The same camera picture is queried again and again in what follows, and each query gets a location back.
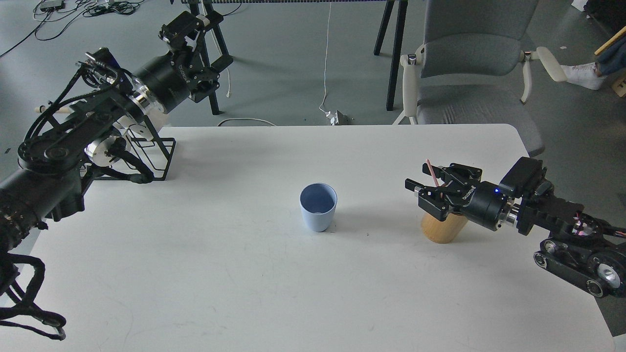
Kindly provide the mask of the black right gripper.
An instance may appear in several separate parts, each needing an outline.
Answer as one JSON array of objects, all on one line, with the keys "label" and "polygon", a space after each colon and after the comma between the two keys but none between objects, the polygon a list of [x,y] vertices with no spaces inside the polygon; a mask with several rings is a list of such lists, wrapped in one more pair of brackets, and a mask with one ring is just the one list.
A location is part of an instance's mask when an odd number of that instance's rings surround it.
[{"label": "black right gripper", "polygon": [[[414,192],[418,198],[418,207],[438,221],[445,221],[449,214],[463,214],[469,221],[486,229],[498,229],[499,217],[508,198],[494,183],[481,182],[481,169],[459,163],[432,167],[442,182],[440,187],[425,186],[412,179],[405,179],[404,186]],[[423,164],[423,172],[430,176],[426,163]],[[447,197],[458,196],[460,192],[464,203],[459,210]]]}]

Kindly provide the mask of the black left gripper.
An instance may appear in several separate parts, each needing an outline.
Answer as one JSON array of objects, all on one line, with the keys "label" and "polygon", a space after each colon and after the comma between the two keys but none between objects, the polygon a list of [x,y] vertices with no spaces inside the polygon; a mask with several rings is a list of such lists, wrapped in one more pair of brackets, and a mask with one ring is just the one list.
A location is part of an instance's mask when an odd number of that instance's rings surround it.
[{"label": "black left gripper", "polygon": [[150,60],[134,76],[147,87],[163,113],[170,113],[188,97],[201,102],[219,87],[218,79],[233,63],[233,57],[222,54],[214,62],[203,60],[201,41],[223,20],[216,11],[206,15],[184,11],[161,27],[159,38],[168,45],[168,53]]}]

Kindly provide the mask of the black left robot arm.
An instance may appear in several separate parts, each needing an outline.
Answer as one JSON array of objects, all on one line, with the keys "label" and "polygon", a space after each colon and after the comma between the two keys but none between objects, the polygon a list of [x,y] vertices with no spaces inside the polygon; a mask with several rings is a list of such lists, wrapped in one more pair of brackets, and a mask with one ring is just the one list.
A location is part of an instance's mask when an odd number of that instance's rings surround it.
[{"label": "black left robot arm", "polygon": [[119,66],[107,47],[88,53],[64,91],[31,125],[18,147],[19,169],[1,183],[1,293],[14,303],[1,309],[3,326],[16,327],[11,318],[31,316],[55,333],[28,330],[65,339],[66,319],[35,303],[45,264],[13,249],[32,229],[47,229],[45,219],[58,222],[83,211],[94,179],[155,180],[152,169],[131,152],[125,133],[147,127],[150,141],[170,160],[148,115],[154,109],[170,113],[186,99],[197,103],[215,92],[233,58],[222,54],[210,63],[202,49],[206,33],[223,19],[213,10],[179,14],[159,32],[169,51],[136,73]]}]

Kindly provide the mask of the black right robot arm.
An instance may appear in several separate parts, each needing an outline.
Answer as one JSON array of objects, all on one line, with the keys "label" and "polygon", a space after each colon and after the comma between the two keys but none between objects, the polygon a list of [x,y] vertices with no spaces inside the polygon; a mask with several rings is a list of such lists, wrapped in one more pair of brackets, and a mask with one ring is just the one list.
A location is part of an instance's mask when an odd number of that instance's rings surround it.
[{"label": "black right robot arm", "polygon": [[425,163],[423,172],[443,184],[425,186],[408,178],[405,187],[436,220],[457,214],[489,230],[508,224],[523,235],[539,226],[549,232],[534,253],[539,267],[597,298],[626,295],[625,245],[607,240],[624,239],[625,229],[556,197],[541,160],[519,158],[497,185],[483,181],[481,169],[460,163],[432,170]]}]

